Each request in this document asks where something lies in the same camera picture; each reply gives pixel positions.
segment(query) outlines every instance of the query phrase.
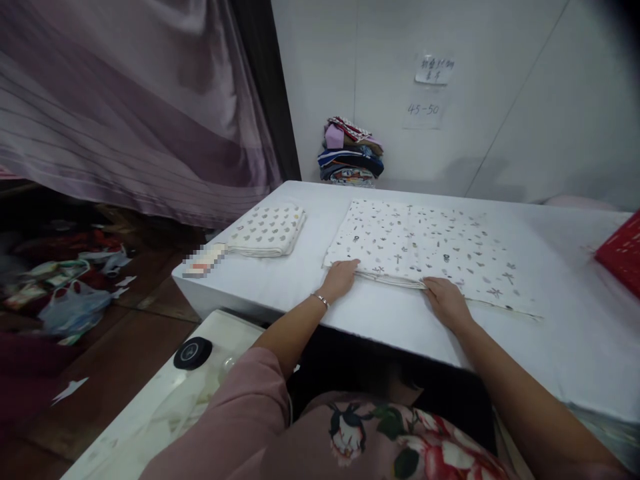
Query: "purple curtain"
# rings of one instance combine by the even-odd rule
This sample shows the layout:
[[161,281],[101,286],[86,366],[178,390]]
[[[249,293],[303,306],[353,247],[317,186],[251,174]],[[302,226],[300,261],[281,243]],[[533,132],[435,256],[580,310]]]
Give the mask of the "purple curtain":
[[282,183],[228,0],[0,0],[0,165],[203,227]]

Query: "red plastic crate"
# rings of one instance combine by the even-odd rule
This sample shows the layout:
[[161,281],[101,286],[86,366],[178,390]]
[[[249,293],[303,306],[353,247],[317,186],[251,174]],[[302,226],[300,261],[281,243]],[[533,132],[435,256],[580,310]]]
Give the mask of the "red plastic crate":
[[640,298],[640,210],[598,248],[595,259]]

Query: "person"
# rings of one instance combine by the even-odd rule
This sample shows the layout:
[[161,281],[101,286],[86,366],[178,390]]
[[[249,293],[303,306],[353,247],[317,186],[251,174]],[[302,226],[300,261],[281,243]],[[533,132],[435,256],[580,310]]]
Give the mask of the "person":
[[[446,419],[365,394],[327,392],[292,425],[286,381],[359,260],[336,262],[229,372],[208,409],[142,479],[504,479],[515,474]],[[631,478],[616,458],[474,322],[446,279],[423,280],[536,478]]]

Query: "fabric pile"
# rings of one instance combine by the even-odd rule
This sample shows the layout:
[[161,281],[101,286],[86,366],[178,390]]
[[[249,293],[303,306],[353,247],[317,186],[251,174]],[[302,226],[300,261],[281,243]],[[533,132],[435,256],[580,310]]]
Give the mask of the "fabric pile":
[[371,133],[342,117],[325,126],[325,150],[318,155],[320,178],[338,185],[374,187],[385,169],[382,144]]
[[238,220],[229,237],[230,253],[247,257],[280,257],[293,251],[306,212],[292,203],[255,207]]

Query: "white patterned cloth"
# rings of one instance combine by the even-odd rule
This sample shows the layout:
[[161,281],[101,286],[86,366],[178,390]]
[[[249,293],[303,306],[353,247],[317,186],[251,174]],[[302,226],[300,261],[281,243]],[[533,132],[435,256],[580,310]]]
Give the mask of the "white patterned cloth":
[[358,275],[416,289],[424,288],[423,277],[448,278],[468,299],[536,315],[517,262],[484,217],[353,200],[323,265],[358,258]]
[[307,214],[292,203],[255,207],[240,218],[227,246],[248,257],[279,257],[293,251]]

